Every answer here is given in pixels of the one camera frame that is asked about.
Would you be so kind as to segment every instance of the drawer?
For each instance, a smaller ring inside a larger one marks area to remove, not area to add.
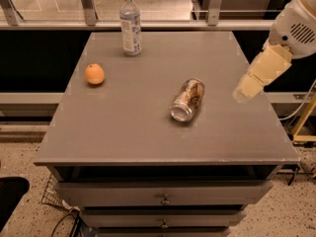
[[[73,206],[157,206],[256,203],[270,181],[60,183],[54,188]]]
[[[96,237],[226,237],[227,228],[100,229]]]
[[[80,213],[89,227],[228,227],[237,225],[244,211],[207,209],[107,209]]]

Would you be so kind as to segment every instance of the bottle label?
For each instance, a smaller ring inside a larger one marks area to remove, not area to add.
[[[130,52],[141,51],[141,29],[139,13],[120,18],[123,48]]]

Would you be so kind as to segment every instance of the perforated vent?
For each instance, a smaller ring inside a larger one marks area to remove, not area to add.
[[[294,24],[290,28],[291,35],[301,43],[315,41],[315,33],[304,24]]]

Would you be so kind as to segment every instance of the white cable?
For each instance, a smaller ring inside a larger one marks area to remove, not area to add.
[[[312,92],[315,83],[316,83],[316,80],[313,82],[312,86],[310,87],[309,91],[307,92],[307,94],[306,94],[306,96],[305,96],[304,101],[302,102],[302,104],[300,104],[300,106],[296,109],[296,111],[295,111],[294,113],[292,113],[292,114],[291,114],[290,116],[288,116],[288,117],[279,118],[280,121],[290,119],[290,118],[292,118],[293,116],[295,116],[295,115],[300,111],[300,109],[301,109],[301,108],[303,107],[303,105],[306,103],[309,94]]]

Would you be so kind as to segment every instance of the gray tabletop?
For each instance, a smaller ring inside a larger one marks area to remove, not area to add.
[[[292,164],[299,158],[265,95],[238,104],[232,92],[247,61],[232,33],[143,33],[143,51],[122,52],[120,33],[94,33],[40,146],[37,165]],[[90,86],[99,63],[106,81]],[[198,78],[196,118],[180,123],[169,105]]]

